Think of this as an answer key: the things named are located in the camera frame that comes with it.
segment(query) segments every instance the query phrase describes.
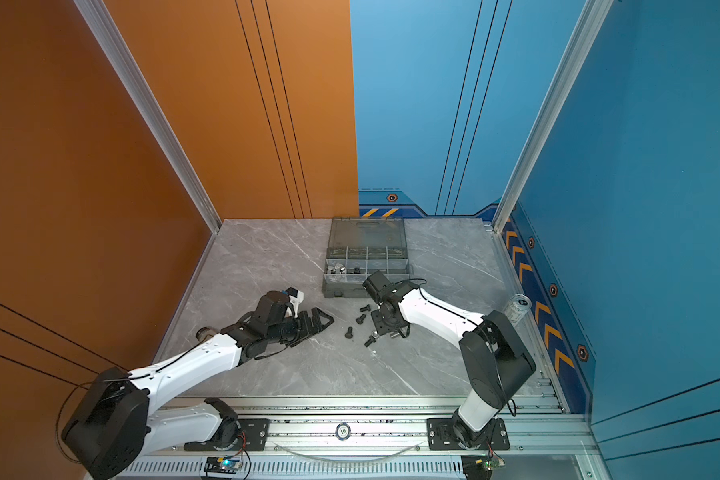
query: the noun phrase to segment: cable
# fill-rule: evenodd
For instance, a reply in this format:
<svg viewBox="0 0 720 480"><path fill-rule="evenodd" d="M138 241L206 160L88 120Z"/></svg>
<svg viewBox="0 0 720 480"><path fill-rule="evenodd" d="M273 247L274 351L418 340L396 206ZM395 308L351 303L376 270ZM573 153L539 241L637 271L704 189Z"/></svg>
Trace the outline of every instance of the cable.
<svg viewBox="0 0 720 480"><path fill-rule="evenodd" d="M496 352L494 352L494 346L491 345L490 342L488 342L488 348L490 349L490 354L493 355L495 358ZM502 401L501 408L504 408L504 405L506 405L507 409L509 410L510 415L512 415L513 417L516 417L516 416L518 416L518 404L514 403L514 400L512 400L512 403L514 403L514 413L512 413L512 409L509 408L509 400L511 400L511 398L507 397L507 390L504 390L504 384L501 382L501 374L499 373L499 364L496 361L494 361L494 368L496 369L496 379L499 382L499 387L501 388L501 393L504 395L504 400Z"/></svg>
<svg viewBox="0 0 720 480"><path fill-rule="evenodd" d="M107 358L99 355L98 353L96 353L95 351L93 351L93 350L91 350L91 349L85 348L85 347L82 346L81 344L77 343L76 341L73 341L73 340L68 339L66 336L61 335L60 333L56 333L55 331L49 329L49 328L46 327L45 325L43 325L43 324L41 324L41 323L39 323L39 322L36 322L36 321L32 320L31 318L29 318L28 316L24 315L23 313L19 313L19 312L17 312L16 310L10 308L9 306L4 305L3 303L0 303L0 306L3 307L4 309L8 310L9 312L12 312L12 313L15 313L16 315L19 315L21 318L23 318L23 319L26 320L26 321L34 323L34 324L37 325L39 328L45 329L45 330L53 333L53 334L56 335L56 336L60 336L61 338L63 338L64 340L67 340L69 343L72 343L73 345L77 345L79 348L85 350L86 352L93 353L94 355L96 355L96 356L99 357L100 359L106 360L106 361L108 361L109 363L111 363L112 365L121 368L122 370L126 370L124 367L116 364L116 363L113 362L112 360L109 360L109 359L107 359Z"/></svg>
<svg viewBox="0 0 720 480"><path fill-rule="evenodd" d="M77 365L77 366L80 367L81 369L86 369L86 370L88 370L88 371L91 372L91 373L98 373L96 370L91 370L91 369L89 369L88 367L86 367L85 365L81 365L81 364L77 363L77 362L74 361L74 360L69 360L67 357L61 356L61 355L59 355L59 354L56 353L56 352L52 352L52 351L50 351L50 350L48 350L48 349L46 349L46 348L43 348L42 346L39 346L37 343L32 343L32 342L30 342L29 340L26 340L26 339L20 337L19 335L15 335L15 334L13 334L13 333L11 333L11 332L9 332L9 331L7 331L7 330L3 330L3 329L1 329L1 328L0 328L0 331L1 331L2 333L6 333L6 334L12 336L12 337L15 338L15 339L21 340L21 341L24 342L24 343L29 343L30 345L32 345L32 346L34 346L34 347L37 347L37 348L39 348L40 350L43 350L44 352L48 352L49 354L51 354L51 355L53 355L53 356L57 356L58 358L60 358L60 359L62 359L62 360L67 360L69 363L72 363L72 364L74 364L74 365Z"/></svg>
<svg viewBox="0 0 720 480"><path fill-rule="evenodd" d="M93 385L94 383L113 383L113 382L124 382L124 381L130 381L130 380L137 380L137 379L143 379L150 376L149 373L141 376L135 376L133 378L124 378L124 379L111 379L111 380L91 380L90 382L83 382L78 383L75 385L72 389L72 391L67 395L67 398L64 399L64 401L61 403L61 407L59 408L59 412L56 415L56 423L54 424L54 442L56 443L56 448L58 449L59 453L61 453L64 458L66 458L68 461L72 463L80 463L80 460L77 460L76 458L72 458L71 456L67 455L67 453L64 451L64 449L61 447L61 434L59 433L59 422L61 421L61 413L64 411L64 408L67 406L67 402L72 398L72 395L77 391L77 389L85 389L86 385Z"/></svg>
<svg viewBox="0 0 720 480"><path fill-rule="evenodd" d="M51 378L54 378L54 379L57 379L57 380L61 380L62 382L69 383L70 385L74 385L74 382L70 382L70 381L67 380L67 379L62 379L61 377L56 376L56 375L54 375L53 373L48 373L48 372L46 372L46 371L44 371L44 370L36 369L36 368L34 368L33 366L29 366L29 365L27 365L26 363L20 362L19 360L13 360L13 359L10 359L10 358L8 358L8 357L6 357L6 356L2 356L1 354L0 354L0 358L3 359L3 360L8 360L9 362L15 363L15 364L17 364L17 365L25 366L25 367L27 367L29 370L35 370L35 371L38 372L38 373L42 373L43 375L47 375L47 376L49 376L49 377L51 377Z"/></svg>
<svg viewBox="0 0 720 480"><path fill-rule="evenodd" d="M168 362L167 364L163 365L161 368L155 370L155 373L158 373L158 372L160 372L160 370L163 370L163 369L165 369L165 368L168 368L169 366L172 366L174 363L176 363L176 362L178 362L179 360L181 360L182 358L184 358L184 355L186 355L187 353L193 351L193 350L196 349L197 347L201 346L203 343L205 343L205 342L198 342L197 345L195 345L195 346L192 347L191 349L189 349L189 350L187 350L186 352L184 352L184 353L182 353L181 355L179 355L175 360L173 360L173 361L171 361L171 362Z"/></svg>
<svg viewBox="0 0 720 480"><path fill-rule="evenodd" d="M264 360L264 359L268 359L270 356L275 356L275 355L277 355L278 353L284 352L288 347L289 347L289 346L286 345L286 347L285 347L284 349L282 349L282 350L278 350L277 352L274 352L274 353L269 353L269 355L255 356L255 357L253 357L253 359L254 359L254 360Z"/></svg>
<svg viewBox="0 0 720 480"><path fill-rule="evenodd" d="M248 478L248 475L251 475L251 470L253 470L253 462L251 462L251 456L248 455L248 450L246 450L246 433L242 433L242 452L246 454L248 457L248 473L245 477L242 478L242 480L246 480Z"/></svg>
<svg viewBox="0 0 720 480"><path fill-rule="evenodd" d="M452 310L449 310L449 309L445 308L445 307L442 306L442 305L438 305L437 303L433 302L431 299L427 298L426 295L423 294L421 290L419 291L419 294L422 296L422 298L423 298L424 300L426 300L426 301L429 302L430 304L432 304L432 305L434 305L434 306L436 306L436 307L438 307L438 308L442 308L442 309L445 310L446 312L453 313L453 314L456 315L457 317L459 317L459 318L461 318L461 319L464 319L464 320L470 322L470 323L471 323L472 325L474 325L474 326L480 326L479 324L473 322L472 320L470 320L470 319L467 318L466 316L460 315L460 314L458 314L458 313L456 313L456 312L453 312Z"/></svg>

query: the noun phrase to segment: robotic arm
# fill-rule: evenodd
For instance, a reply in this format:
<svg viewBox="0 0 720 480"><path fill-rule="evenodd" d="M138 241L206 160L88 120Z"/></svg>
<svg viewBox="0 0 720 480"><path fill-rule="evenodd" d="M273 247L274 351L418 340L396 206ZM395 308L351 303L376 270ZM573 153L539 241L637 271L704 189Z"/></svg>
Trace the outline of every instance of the robotic arm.
<svg viewBox="0 0 720 480"><path fill-rule="evenodd" d="M453 415L453 434L464 448L479 448L490 431L490 420L533 375L536 363L507 317L467 312L429 295L419 285L404 280L393 283L382 272L363 283L379 305L374 324L385 332L421 325L461 350L472 387Z"/></svg>
<svg viewBox="0 0 720 480"><path fill-rule="evenodd" d="M138 456L169 446L207 441L230 446L240 424L218 398L193 407L158 408L217 373L266 358L262 354L269 343L296 346L333 323L318 308L311 316L296 314L303 300L304 293L293 288L269 292L255 311L220 332L201 329L200 343L184 353L130 372L102 372L62 431L64 443L96 480L112 478Z"/></svg>

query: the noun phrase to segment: marble tabletop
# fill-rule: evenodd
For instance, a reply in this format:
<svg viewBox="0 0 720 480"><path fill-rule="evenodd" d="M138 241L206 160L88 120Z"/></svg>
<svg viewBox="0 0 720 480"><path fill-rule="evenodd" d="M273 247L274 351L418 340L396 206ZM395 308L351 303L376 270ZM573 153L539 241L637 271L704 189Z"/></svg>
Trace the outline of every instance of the marble tabletop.
<svg viewBox="0 0 720 480"><path fill-rule="evenodd" d="M407 339L383 336L366 348L373 329L358 325L369 299L322 295L330 220L225 220L167 338L163 359L191 348L202 326L217 329L253 310L268 290L294 286L305 293L302 310L319 307L336 322L324 332L261 361L208 379L192 396L466 395L460 351L418 326ZM406 220L408 254L416 277L443 300L476 312L500 309L509 294L490 240L477 219ZM344 337L347 327L354 338ZM269 352L282 348L272 345ZM534 394L536 382L520 393Z"/></svg>

